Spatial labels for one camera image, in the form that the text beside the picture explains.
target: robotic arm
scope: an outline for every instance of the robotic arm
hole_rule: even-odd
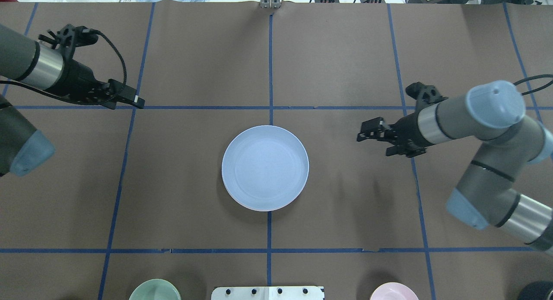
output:
[[[144,100],[136,89],[126,85],[127,72],[121,54],[100,31],[84,26],[64,26],[52,38],[40,35],[39,44],[0,24],[0,75],[13,81],[0,81],[31,89],[76,105],[103,105],[115,109],[117,102],[139,109]],[[104,38],[116,52],[123,66],[123,83],[110,79],[107,83],[95,79],[92,70],[73,60],[75,49],[95,44]],[[0,96],[0,176],[13,172],[24,176],[55,152],[48,139],[19,111]]]
[[[393,146],[386,156],[413,157],[435,144],[476,136],[482,146],[454,188],[448,212],[479,230],[494,225],[553,256],[553,211],[512,189],[525,164],[553,153],[553,136],[525,115],[524,99],[514,85],[496,81],[455,99],[422,83],[409,85],[406,92],[417,100],[415,113],[391,125],[381,117],[365,121],[357,141],[389,142]]]

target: black band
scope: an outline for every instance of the black band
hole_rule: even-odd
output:
[[[36,63],[38,62],[38,57],[40,57],[40,46],[38,45],[37,42],[35,42],[35,56],[33,57],[33,61],[31,62],[31,65],[25,71],[24,74],[22,74],[21,76],[19,76],[17,79],[14,79],[14,80],[20,82],[20,81],[24,80],[27,76],[29,76],[29,74],[31,74],[31,72],[33,72],[34,67],[36,67]]]
[[[488,166],[484,163],[480,163],[479,161],[477,160],[472,160],[472,162],[470,162],[471,164],[475,165],[475,166],[478,166],[478,167],[482,167],[484,168],[485,170],[489,170],[490,172],[493,172],[494,174],[502,177],[502,178],[505,178],[507,180],[509,180],[510,182],[515,182],[515,178],[509,176],[508,174],[505,174],[505,172],[502,172],[501,170],[497,170],[491,166]]]
[[[545,231],[535,241],[529,243],[530,247],[539,251],[546,251],[553,247],[553,219],[549,221],[549,225]]]
[[[515,198],[513,205],[509,209],[509,212],[505,215],[502,221],[496,224],[496,227],[503,227],[503,225],[511,218],[511,216],[515,212],[515,209],[517,209],[519,202],[520,202],[520,193],[517,193],[517,197]]]
[[[12,106],[12,104],[9,103],[9,102],[2,103],[2,104],[0,105],[0,110],[2,110],[2,109],[4,109],[4,108],[7,108],[7,107],[11,107],[11,106]]]
[[[444,127],[442,127],[442,124],[440,124],[440,117],[438,116],[438,107],[440,107],[440,103],[438,103],[436,105],[436,109],[435,109],[435,113],[434,113],[434,117],[436,117],[436,124],[438,124],[438,128],[440,129],[440,131],[442,132],[442,134],[444,134],[444,136],[450,138],[451,140],[455,140],[456,138],[454,137],[451,137],[450,135],[448,135],[448,133],[446,133],[444,131]]]

